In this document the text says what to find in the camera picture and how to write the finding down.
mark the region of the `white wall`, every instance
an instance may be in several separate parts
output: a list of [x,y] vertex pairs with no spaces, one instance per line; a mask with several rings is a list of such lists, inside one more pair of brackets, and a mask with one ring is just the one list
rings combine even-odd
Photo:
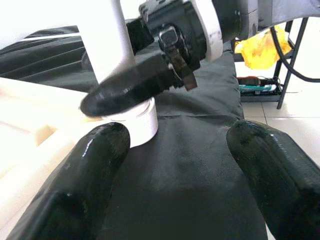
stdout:
[[[86,15],[86,5],[110,0],[1,0],[0,49],[41,29],[77,25]],[[121,0],[126,19],[139,16],[145,0]]]

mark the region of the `black metal stand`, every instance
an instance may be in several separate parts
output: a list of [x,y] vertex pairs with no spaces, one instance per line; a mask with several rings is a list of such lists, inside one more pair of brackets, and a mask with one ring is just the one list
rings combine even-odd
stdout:
[[[302,38],[304,36],[305,30],[306,30],[307,23],[308,23],[308,18],[307,17],[302,19],[300,30],[299,30],[298,36],[296,38],[295,46],[292,48],[293,49],[293,53],[292,53],[292,58],[291,58],[291,61],[290,61],[290,65],[292,67],[294,67],[294,65],[295,65],[295,62],[296,62],[296,59],[297,59],[297,55],[298,55],[298,51],[299,51],[300,44],[301,44]],[[292,21],[291,21],[291,23],[289,25],[289,31],[288,31],[289,33],[291,31],[291,27],[292,27]],[[281,62],[281,60],[279,60],[277,62],[277,66],[276,66],[275,72],[274,72],[274,74],[277,74],[276,77],[279,76],[281,65],[282,65],[282,62]],[[277,109],[281,109],[281,107],[282,107],[282,104],[283,104],[284,99],[285,99],[286,91],[287,91],[287,88],[288,88],[288,85],[289,85],[290,77],[291,77],[291,72],[287,71],[286,77],[285,77],[285,81],[284,81],[284,85],[283,85],[283,89],[281,91],[280,100],[278,102],[278,106],[276,107]]]
[[[292,50],[288,54],[286,54],[285,57],[286,59],[291,59],[290,65],[292,67],[295,65],[299,48],[301,45],[301,41],[306,30],[307,22],[308,22],[308,17],[305,17],[302,19],[302,23],[301,23],[295,44],[291,41],[290,38],[288,39],[288,42]],[[288,32],[289,34],[291,32],[292,25],[293,25],[293,21],[288,21],[285,25],[285,31]],[[234,56],[235,62],[244,62],[244,59],[240,53],[234,54],[233,56]],[[275,66],[274,74],[273,74],[274,79],[277,79],[279,77],[281,67],[282,67],[282,61],[278,60]],[[250,96],[242,95],[241,102],[277,102],[278,103],[277,109],[281,109],[285,99],[286,91],[289,85],[290,77],[291,77],[291,72],[287,71],[282,89],[280,86],[278,86],[275,92],[269,95],[250,95]]]

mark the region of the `black cylindrical object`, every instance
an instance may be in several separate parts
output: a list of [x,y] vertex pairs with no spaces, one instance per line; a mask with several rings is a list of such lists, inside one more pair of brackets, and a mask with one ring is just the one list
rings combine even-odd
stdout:
[[227,144],[277,240],[320,240],[320,169],[286,133],[240,120]]
[[129,148],[122,124],[94,128],[50,174],[7,239],[95,239]]
[[176,84],[174,73],[158,54],[93,89],[80,109],[88,116],[112,115],[129,109]]

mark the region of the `black cloth surface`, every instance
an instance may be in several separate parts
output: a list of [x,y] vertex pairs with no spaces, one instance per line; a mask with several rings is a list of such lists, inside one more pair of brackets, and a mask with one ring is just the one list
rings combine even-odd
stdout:
[[[137,62],[158,50],[151,45]],[[0,76],[88,91],[97,81],[81,68],[84,52],[80,37],[19,42],[0,51]],[[158,132],[129,151],[98,239],[267,239],[226,141],[230,126],[244,117],[230,44],[214,63],[203,61],[195,76],[198,88],[155,98]]]

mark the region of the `yellow plastic bag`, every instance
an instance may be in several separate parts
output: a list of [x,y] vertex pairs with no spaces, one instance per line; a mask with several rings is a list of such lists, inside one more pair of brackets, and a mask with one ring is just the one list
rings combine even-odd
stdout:
[[[275,30],[283,54],[289,53],[291,47],[286,32],[279,26],[275,26]],[[242,54],[245,65],[251,69],[268,69],[280,59],[269,29],[238,42],[234,52]]]

